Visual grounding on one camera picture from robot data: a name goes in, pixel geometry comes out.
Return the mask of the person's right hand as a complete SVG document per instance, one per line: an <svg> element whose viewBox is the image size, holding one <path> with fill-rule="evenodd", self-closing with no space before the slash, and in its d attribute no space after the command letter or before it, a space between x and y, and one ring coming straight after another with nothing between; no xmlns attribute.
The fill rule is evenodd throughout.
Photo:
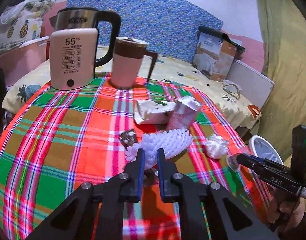
<svg viewBox="0 0 306 240"><path fill-rule="evenodd" d="M278 205L276 199L272 197L269 202L267 211L267 219L270 223L274 223L280 216L280 213L288 214L290 217L287 224L282 226L280 232L286 233L297 227L305 214L305 201L300 199L296 204L292 202L282 202Z"/></svg>

